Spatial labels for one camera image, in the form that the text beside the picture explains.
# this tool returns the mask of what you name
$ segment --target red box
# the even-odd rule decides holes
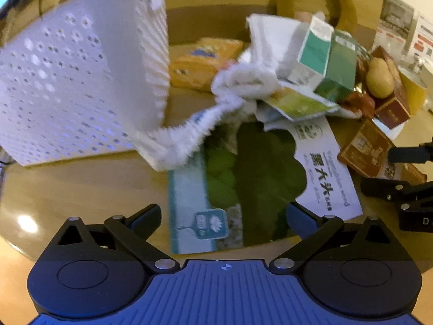
[[[404,88],[400,73],[393,58],[379,46],[372,53],[373,57],[382,58],[386,61],[388,69],[394,79],[394,93],[386,99],[376,99],[376,116],[389,128],[393,129],[411,118],[406,89]]]

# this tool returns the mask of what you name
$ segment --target orange snack bag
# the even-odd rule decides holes
[[[180,88],[211,91],[211,84],[227,61],[242,51],[239,40],[202,38],[194,50],[174,60],[169,66],[171,84]]]

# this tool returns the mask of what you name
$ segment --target round pivot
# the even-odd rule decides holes
[[[295,262],[289,258],[280,258],[274,261],[274,265],[279,269],[290,269],[295,266]]]
[[[176,266],[173,259],[160,259],[155,261],[155,266],[160,270],[168,270]]]

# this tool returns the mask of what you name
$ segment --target blue gripper base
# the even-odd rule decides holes
[[[156,276],[146,292],[127,308],[78,324],[419,325],[419,322],[411,315],[386,321],[340,317],[313,302],[296,277],[274,275],[261,260],[191,260],[175,274]],[[77,325],[77,322],[40,315],[31,325]]]

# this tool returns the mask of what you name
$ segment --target brown box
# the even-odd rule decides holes
[[[373,57],[382,58],[388,64],[388,69],[394,79],[394,93],[386,99],[376,99],[376,116],[389,128],[393,129],[406,122],[411,117],[406,89],[392,57],[379,46],[372,53]]]
[[[425,183],[427,176],[414,165],[388,161],[388,151],[392,147],[391,140],[372,120],[366,119],[350,143],[341,150],[338,160],[364,177]]]

